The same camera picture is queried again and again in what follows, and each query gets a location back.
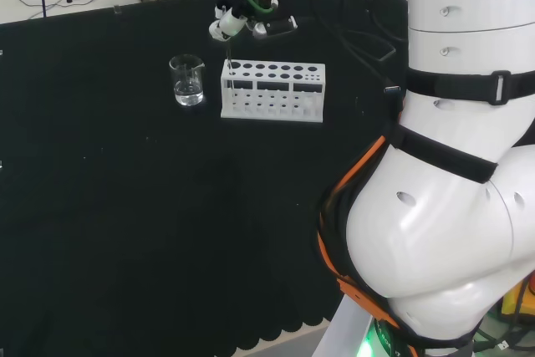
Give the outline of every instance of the screw hole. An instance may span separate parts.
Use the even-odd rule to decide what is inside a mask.
[[[416,205],[416,200],[411,194],[407,194],[406,192],[398,191],[396,193],[396,195],[398,196],[399,200],[401,202],[403,202],[404,204],[406,204],[407,206],[413,207],[414,205]]]
[[[455,103],[448,99],[438,99],[433,102],[433,105],[440,110],[454,110]]]
[[[520,209],[524,209],[524,206],[525,206],[525,203],[524,203],[524,198],[518,194],[517,192],[515,192],[515,202],[517,203],[518,207]]]

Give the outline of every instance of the black tablecloth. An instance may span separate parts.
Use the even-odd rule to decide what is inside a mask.
[[[232,57],[325,63],[321,125],[220,118],[213,0],[0,26],[6,356],[225,357],[332,317],[341,295],[311,247],[315,203],[385,113],[373,76],[307,0],[290,1],[296,33],[243,33]],[[336,0],[316,3],[336,15]],[[378,3],[403,33],[405,3]],[[370,30],[361,6],[347,24]],[[167,70],[184,53],[207,66],[206,103],[190,110]],[[405,54],[386,66],[394,79]]]

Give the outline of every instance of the orange cable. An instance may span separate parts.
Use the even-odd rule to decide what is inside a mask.
[[[364,154],[364,156],[359,159],[359,161],[344,175],[342,180],[336,185],[333,189],[333,194],[338,191],[342,186],[355,175],[357,171],[373,156],[375,152],[385,143],[386,138],[384,136],[379,137],[379,139],[372,145],[372,147]]]

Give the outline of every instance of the green light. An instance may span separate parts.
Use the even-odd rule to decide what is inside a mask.
[[[374,352],[371,349],[371,346],[369,345],[369,342],[367,339],[364,339],[364,342],[360,345],[359,353],[357,353],[357,357],[373,357]]]

